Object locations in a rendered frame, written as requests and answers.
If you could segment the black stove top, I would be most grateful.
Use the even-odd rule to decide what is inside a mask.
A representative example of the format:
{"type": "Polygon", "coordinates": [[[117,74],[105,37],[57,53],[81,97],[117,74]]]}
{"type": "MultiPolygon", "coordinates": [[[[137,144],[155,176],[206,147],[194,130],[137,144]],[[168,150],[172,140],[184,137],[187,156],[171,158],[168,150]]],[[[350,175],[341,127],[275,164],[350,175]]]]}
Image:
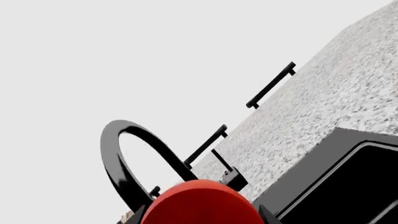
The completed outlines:
{"type": "Polygon", "coordinates": [[[336,128],[254,206],[276,224],[398,224],[398,136],[336,128]]]}

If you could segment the black arched faucet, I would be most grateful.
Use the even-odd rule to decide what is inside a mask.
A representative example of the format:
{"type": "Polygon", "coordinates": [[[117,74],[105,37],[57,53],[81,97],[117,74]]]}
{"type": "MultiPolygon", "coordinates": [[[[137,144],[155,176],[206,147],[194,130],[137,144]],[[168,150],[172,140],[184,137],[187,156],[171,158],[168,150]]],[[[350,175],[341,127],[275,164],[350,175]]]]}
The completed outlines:
{"type": "Polygon", "coordinates": [[[131,121],[112,121],[105,126],[101,134],[101,158],[114,189],[133,212],[137,212],[141,207],[148,208],[154,199],[124,160],[119,145],[119,136],[122,133],[132,134],[148,143],[184,181],[197,180],[198,177],[155,134],[131,121]]]}

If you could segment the red kettle body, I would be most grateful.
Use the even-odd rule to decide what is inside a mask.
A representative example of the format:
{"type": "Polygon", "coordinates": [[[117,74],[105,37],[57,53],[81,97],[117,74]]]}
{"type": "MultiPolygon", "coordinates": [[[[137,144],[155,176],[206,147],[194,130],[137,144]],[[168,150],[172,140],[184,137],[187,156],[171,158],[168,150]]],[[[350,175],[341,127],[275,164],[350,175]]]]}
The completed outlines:
{"type": "Polygon", "coordinates": [[[162,193],[140,224],[265,224],[241,194],[214,180],[190,180],[162,193]]]}

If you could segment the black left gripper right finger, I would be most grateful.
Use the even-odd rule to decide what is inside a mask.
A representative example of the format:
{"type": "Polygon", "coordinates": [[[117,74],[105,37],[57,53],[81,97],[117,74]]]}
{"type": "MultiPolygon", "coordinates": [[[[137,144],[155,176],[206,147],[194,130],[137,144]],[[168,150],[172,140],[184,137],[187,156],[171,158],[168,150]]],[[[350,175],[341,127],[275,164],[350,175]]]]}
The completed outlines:
{"type": "Polygon", "coordinates": [[[259,205],[258,212],[264,224],[282,224],[265,206],[259,205]]]}

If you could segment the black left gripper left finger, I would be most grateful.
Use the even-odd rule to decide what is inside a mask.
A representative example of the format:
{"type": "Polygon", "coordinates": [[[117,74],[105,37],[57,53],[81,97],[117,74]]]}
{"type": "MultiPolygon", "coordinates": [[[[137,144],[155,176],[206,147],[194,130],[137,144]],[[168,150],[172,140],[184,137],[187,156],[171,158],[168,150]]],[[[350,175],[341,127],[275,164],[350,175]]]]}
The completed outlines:
{"type": "Polygon", "coordinates": [[[144,214],[148,209],[147,205],[141,206],[136,212],[128,211],[124,214],[117,224],[141,224],[144,214]]]}

